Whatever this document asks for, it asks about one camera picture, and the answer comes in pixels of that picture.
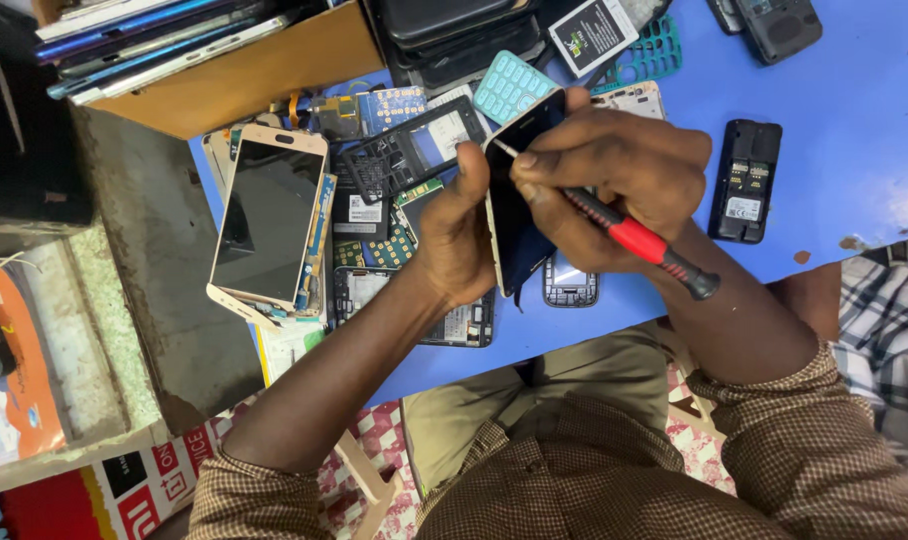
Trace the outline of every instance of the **blue table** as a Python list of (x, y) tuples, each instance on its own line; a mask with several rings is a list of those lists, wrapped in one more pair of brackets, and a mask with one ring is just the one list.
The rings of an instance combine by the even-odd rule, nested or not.
[[(669, 10), (684, 62), (675, 75), (658, 81), (664, 107), (676, 126), (703, 130), (715, 141), (706, 196), (694, 215), (701, 227), (708, 223), (717, 145), (728, 120), (748, 118), (784, 128), (763, 242), (722, 242), (765, 283), (908, 238), (908, 1), (820, 2), (817, 9), (823, 38), (771, 67), (761, 67), (740, 37), (725, 35), (706, 2), (677, 2)], [(562, 66), (549, 66), (548, 75), (571, 83)], [(190, 144), (220, 227), (223, 205), (200, 139)], [(800, 251), (810, 253), (806, 264), (794, 260)], [(513, 300), (498, 295), (490, 346), (417, 346), (369, 405), (665, 313), (641, 276), (602, 276), (600, 299), (584, 309), (548, 307), (541, 280), (537, 272), (523, 288), (523, 314)]]

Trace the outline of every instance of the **cardboard box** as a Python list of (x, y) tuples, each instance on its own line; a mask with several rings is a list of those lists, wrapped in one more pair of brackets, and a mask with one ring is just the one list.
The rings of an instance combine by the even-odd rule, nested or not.
[[(61, 0), (32, 0), (50, 24)], [(361, 6), (351, 0), (274, 35), (134, 93), (90, 107), (191, 139), (265, 111), (292, 91), (340, 83), (384, 68)]]

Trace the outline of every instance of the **screwdriver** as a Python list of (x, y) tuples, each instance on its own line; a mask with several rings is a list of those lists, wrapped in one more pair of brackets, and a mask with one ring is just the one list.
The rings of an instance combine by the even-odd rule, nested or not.
[[(493, 143), (508, 156), (518, 156), (517, 150), (500, 140), (495, 139)], [(612, 239), (680, 282), (694, 300), (707, 300), (721, 287), (721, 276), (705, 272), (677, 254), (663, 238), (641, 225), (637, 219), (621, 215), (580, 187), (562, 187), (559, 191), (591, 221), (607, 231)]]

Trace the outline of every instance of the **person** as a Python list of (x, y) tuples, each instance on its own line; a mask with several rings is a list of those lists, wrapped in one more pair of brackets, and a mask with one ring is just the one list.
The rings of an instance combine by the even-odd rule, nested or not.
[[(714, 400), (738, 497), (684, 473), (664, 434), (664, 349), (651, 325), (545, 354), (404, 400), (430, 538), (908, 538), (904, 470), (844, 387), (831, 347), (691, 220), (712, 141), (703, 132), (590, 106), (514, 161), (537, 227), (585, 272), (638, 272), (660, 293)], [(190, 540), (328, 538), (316, 471), (355, 413), (418, 340), (495, 285), (484, 212), (490, 171), (460, 173), (426, 208), (416, 255), (355, 317), (256, 401), (201, 466)], [(600, 186), (719, 290), (694, 301), (609, 239), (556, 188)]]

